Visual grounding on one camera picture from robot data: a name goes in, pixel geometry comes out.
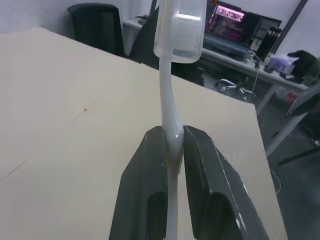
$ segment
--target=chair base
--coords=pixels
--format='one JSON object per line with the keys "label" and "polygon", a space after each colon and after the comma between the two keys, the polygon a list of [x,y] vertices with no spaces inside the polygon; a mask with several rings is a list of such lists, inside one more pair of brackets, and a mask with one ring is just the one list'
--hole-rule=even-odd
{"label": "chair base", "polygon": [[223,93],[224,91],[229,90],[229,89],[235,89],[236,91],[239,91],[239,93],[243,96],[243,100],[244,101],[247,101],[247,99],[248,99],[246,93],[252,95],[253,98],[257,97],[257,95],[255,95],[255,93],[253,93],[252,91],[242,87],[243,82],[235,84],[234,82],[229,81],[227,79],[220,79],[219,81],[217,81],[215,83],[215,86],[217,87],[219,85],[219,83],[225,83],[225,84],[229,85],[229,86],[224,86],[223,88],[221,88],[219,93]]}

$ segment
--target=purple box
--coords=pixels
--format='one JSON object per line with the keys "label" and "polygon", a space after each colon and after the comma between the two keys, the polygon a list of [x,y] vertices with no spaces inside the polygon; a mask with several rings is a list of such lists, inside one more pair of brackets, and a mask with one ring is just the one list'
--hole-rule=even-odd
{"label": "purple box", "polygon": [[281,59],[278,57],[271,58],[269,64],[270,67],[274,68],[274,70],[278,73],[282,73],[286,67],[290,66],[291,63],[285,59]]}

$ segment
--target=table leg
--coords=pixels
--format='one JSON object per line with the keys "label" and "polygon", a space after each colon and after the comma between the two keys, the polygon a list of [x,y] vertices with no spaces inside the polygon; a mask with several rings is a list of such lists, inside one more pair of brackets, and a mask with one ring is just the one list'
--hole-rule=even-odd
{"label": "table leg", "polygon": [[127,55],[129,55],[131,52],[131,48],[135,42],[137,32],[137,29],[130,26],[126,26],[124,34],[124,52]]}
{"label": "table leg", "polygon": [[274,137],[269,146],[266,148],[265,154],[267,157],[282,143],[282,141],[295,129],[300,121],[307,115],[304,113],[300,116],[294,116],[284,125],[283,129]]}
{"label": "table leg", "polygon": [[269,100],[271,99],[271,97],[273,96],[273,94],[275,93],[275,91],[277,90],[278,85],[277,84],[273,84],[269,91],[264,95],[263,100],[260,102],[259,106],[256,108],[256,114],[259,115],[262,111],[262,109],[267,105],[267,103],[269,102]]}

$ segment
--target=cable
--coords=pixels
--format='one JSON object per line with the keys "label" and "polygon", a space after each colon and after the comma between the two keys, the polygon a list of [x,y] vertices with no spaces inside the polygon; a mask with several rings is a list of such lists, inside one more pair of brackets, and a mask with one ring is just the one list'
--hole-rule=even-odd
{"label": "cable", "polygon": [[253,55],[259,60],[259,62],[260,62],[261,64],[263,64],[264,61],[261,61],[261,59],[257,56],[256,52],[255,52],[251,47],[250,47],[250,50],[251,50],[251,52],[253,53]]}
{"label": "cable", "polygon": [[272,175],[275,176],[276,178],[278,178],[278,180],[279,180],[280,187],[279,187],[278,191],[275,192],[275,194],[278,194],[280,192],[281,188],[282,188],[281,179],[280,179],[280,177],[278,175],[276,175],[276,173],[273,170],[270,170],[270,171],[271,171]]}
{"label": "cable", "polygon": [[146,20],[147,19],[147,16],[136,16],[135,19],[143,19],[143,20]]}
{"label": "cable", "polygon": [[259,68],[260,68],[260,64],[258,61],[255,62],[255,69],[256,69],[256,77],[255,77],[255,81],[254,81],[254,85],[253,85],[253,88],[252,88],[252,91],[250,93],[250,96],[249,98],[247,99],[247,101],[250,100],[252,94],[254,94],[254,90],[256,88],[256,84],[257,84],[257,80],[258,80],[258,76],[259,76]]}

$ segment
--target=wooden table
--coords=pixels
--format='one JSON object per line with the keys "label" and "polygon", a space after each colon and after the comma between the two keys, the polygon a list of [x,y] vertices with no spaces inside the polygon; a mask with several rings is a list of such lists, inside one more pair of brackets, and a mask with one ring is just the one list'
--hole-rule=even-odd
{"label": "wooden table", "polygon": [[[108,239],[121,174],[161,124],[159,72],[42,28],[0,35],[0,52],[2,238]],[[255,107],[172,85],[184,124],[212,137],[270,239],[286,240]],[[178,197],[178,239],[193,240],[184,169]]]}

